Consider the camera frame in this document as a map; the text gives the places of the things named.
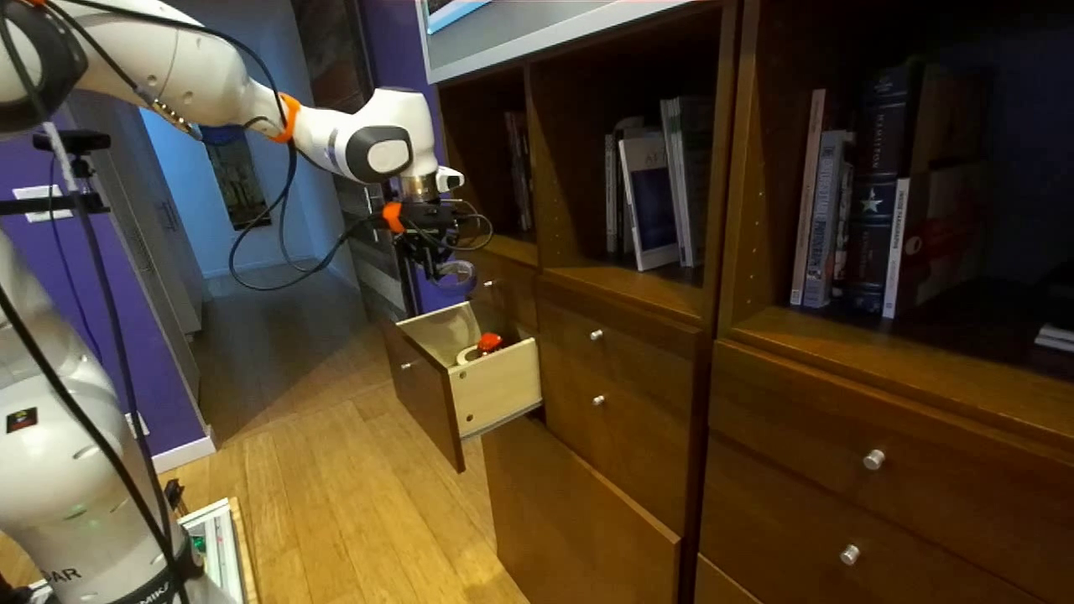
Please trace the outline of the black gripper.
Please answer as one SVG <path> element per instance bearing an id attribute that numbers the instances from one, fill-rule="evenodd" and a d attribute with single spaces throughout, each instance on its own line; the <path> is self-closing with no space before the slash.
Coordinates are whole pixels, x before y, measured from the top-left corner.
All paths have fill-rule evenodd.
<path id="1" fill-rule="evenodd" d="M 452 251 L 494 233 L 494 222 L 459 196 L 462 184 L 462 172 L 436 169 L 420 190 L 403 190 L 381 209 L 381 226 L 420 263 L 430 281 L 441 278 L 436 266 L 452 278 L 473 278 L 473 263 Z"/>

